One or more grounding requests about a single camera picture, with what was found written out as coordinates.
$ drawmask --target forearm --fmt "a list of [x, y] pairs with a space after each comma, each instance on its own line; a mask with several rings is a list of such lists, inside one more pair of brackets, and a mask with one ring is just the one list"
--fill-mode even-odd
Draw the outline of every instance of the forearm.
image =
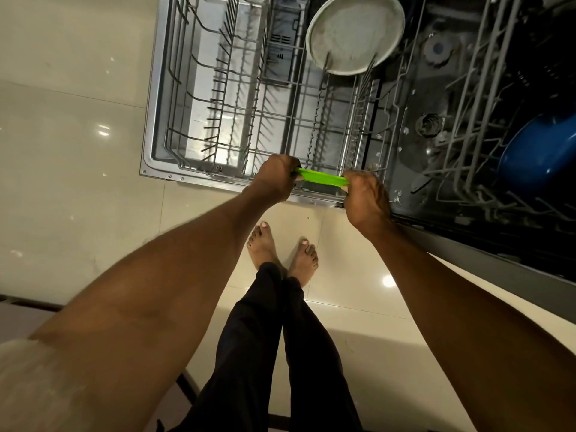
[[[139, 428], [182, 372], [248, 234], [273, 203], [246, 188], [119, 261], [33, 335], [61, 352], [100, 410], [111, 410], [111, 427]], [[126, 424], [115, 423], [116, 410], [125, 410]]]
[[368, 238], [479, 431], [576, 424], [576, 357], [569, 350], [394, 226]]

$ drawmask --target green plate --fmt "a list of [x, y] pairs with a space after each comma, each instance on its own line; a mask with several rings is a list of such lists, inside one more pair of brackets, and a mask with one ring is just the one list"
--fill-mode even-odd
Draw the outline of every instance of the green plate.
[[348, 181], [344, 177], [340, 177], [338, 175], [321, 173], [320, 171], [305, 170], [304, 168], [295, 168], [294, 171], [300, 174], [304, 180], [308, 182], [320, 183], [322, 185], [331, 185], [333, 187], [343, 187], [348, 184]]

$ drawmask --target black pants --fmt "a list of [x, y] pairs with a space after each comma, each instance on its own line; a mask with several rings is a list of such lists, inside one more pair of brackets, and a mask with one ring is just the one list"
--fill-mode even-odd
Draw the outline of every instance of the black pants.
[[267, 262], [220, 335], [212, 377], [173, 432], [267, 431], [272, 371], [284, 327], [291, 431], [361, 431], [330, 335], [297, 279]]

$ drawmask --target hand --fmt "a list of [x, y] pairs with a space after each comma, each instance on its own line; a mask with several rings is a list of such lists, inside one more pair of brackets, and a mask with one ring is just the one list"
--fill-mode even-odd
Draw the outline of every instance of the hand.
[[344, 207], [350, 223], [368, 239], [392, 226], [388, 193], [376, 176], [364, 171], [345, 171], [343, 175], [349, 182], [342, 189], [348, 193]]
[[263, 191], [274, 203], [283, 202], [294, 188], [292, 171], [299, 166], [300, 161], [292, 156], [273, 154], [262, 164], [250, 186]]

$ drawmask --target blue container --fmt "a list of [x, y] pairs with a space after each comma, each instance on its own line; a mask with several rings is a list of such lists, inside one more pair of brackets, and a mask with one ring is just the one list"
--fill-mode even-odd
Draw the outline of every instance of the blue container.
[[537, 196], [576, 158], [576, 112], [538, 115], [512, 138], [498, 176], [524, 195]]

